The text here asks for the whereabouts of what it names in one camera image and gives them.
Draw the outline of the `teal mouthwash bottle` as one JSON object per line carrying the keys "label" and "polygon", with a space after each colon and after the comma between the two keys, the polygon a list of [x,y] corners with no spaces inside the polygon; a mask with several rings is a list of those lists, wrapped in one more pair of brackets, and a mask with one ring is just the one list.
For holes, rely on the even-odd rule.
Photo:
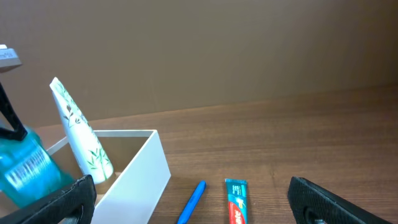
{"label": "teal mouthwash bottle", "polygon": [[44,149],[32,129],[21,141],[1,136],[1,191],[19,208],[74,182]]}

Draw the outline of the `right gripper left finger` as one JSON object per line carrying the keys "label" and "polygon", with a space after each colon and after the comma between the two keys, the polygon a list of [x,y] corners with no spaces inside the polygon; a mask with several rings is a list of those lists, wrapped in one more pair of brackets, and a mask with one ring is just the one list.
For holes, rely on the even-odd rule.
{"label": "right gripper left finger", "polygon": [[91,175],[1,218],[1,224],[90,224],[97,194]]}

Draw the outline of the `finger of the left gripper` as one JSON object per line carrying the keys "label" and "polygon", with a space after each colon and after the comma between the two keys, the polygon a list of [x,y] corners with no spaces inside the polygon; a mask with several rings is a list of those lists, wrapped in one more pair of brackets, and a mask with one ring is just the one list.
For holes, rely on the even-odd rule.
{"label": "finger of the left gripper", "polygon": [[1,113],[12,129],[1,128],[1,138],[22,141],[27,136],[27,130],[16,115],[8,97],[1,85]]}

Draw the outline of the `white leaf-print lotion tube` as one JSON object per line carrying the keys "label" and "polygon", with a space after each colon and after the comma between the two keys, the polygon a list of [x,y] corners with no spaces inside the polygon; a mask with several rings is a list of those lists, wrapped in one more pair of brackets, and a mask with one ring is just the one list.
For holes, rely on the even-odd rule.
{"label": "white leaf-print lotion tube", "polygon": [[104,147],[67,89],[58,78],[50,83],[63,129],[77,164],[91,175],[98,194],[105,194],[116,180],[114,168]]}

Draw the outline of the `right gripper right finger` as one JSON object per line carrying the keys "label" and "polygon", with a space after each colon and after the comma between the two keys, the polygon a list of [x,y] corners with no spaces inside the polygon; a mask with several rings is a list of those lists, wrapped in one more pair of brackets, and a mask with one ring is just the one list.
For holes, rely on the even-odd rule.
{"label": "right gripper right finger", "polygon": [[390,224],[303,177],[291,178],[287,198],[299,224]]}

